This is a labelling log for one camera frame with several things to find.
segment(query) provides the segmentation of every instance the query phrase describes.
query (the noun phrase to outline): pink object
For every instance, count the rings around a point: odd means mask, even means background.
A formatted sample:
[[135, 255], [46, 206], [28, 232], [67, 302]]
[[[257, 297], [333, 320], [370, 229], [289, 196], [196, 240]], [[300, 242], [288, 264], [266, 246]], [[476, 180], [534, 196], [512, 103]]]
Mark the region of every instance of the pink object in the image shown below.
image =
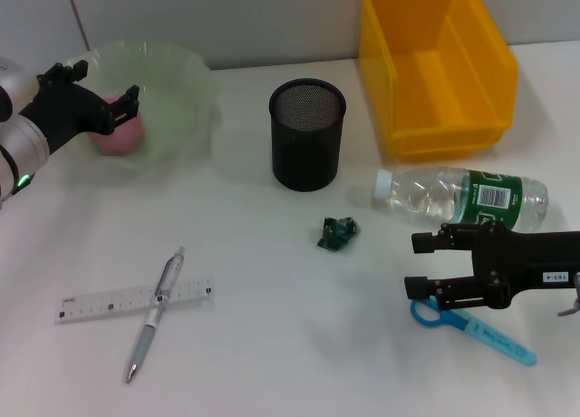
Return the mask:
[[[112, 103], [116, 102], [118, 97], [103, 99], [107, 103]], [[109, 136], [92, 132], [87, 134], [103, 156], [122, 156], [133, 151], [143, 138], [144, 132], [141, 115], [137, 113], [135, 118], [117, 127]]]

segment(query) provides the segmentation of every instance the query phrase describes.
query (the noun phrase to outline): pen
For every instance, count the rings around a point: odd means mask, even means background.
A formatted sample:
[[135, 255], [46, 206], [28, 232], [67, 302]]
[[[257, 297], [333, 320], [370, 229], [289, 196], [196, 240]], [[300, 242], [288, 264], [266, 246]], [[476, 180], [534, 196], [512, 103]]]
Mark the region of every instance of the pen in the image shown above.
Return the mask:
[[155, 289], [155, 306], [151, 308], [147, 314], [145, 324], [141, 328], [137, 344], [130, 356], [129, 366], [127, 367], [127, 374], [125, 382], [130, 383], [139, 369], [143, 366], [145, 355], [153, 342], [155, 331], [160, 324], [161, 315], [165, 311], [165, 304], [171, 295], [171, 289], [178, 279], [179, 271], [183, 265], [183, 256], [185, 248], [180, 247], [175, 255], [168, 260], [163, 268], [161, 277]]

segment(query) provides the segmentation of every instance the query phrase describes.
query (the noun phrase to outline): water bottle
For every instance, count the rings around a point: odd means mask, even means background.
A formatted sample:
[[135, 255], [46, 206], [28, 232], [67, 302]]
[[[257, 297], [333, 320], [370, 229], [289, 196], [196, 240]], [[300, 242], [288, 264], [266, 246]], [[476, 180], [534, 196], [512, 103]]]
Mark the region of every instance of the water bottle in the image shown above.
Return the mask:
[[499, 220], [514, 231], [532, 233], [547, 210], [541, 181], [459, 168], [379, 170], [373, 196], [375, 207], [429, 228]]

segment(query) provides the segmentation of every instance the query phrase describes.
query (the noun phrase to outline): yellow plastic bin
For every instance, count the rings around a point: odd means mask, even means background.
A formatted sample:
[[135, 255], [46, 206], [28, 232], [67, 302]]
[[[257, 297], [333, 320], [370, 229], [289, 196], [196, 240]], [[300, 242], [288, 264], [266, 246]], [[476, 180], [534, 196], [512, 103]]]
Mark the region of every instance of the yellow plastic bin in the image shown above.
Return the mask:
[[481, 0], [361, 0], [359, 64], [391, 156], [487, 148], [511, 124], [517, 62]]

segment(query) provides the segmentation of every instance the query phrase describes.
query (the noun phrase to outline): white ruler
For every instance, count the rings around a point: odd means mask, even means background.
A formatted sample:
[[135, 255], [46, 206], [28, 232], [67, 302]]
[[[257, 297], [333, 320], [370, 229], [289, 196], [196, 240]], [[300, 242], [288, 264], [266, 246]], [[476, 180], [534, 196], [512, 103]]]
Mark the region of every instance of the white ruler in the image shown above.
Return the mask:
[[[144, 287], [124, 288], [112, 292], [72, 296], [61, 299], [56, 307], [58, 325], [111, 317], [132, 315], [146, 311], [155, 305], [157, 284]], [[179, 303], [202, 303], [214, 296], [213, 279], [191, 279], [178, 282], [171, 290], [167, 307]]]

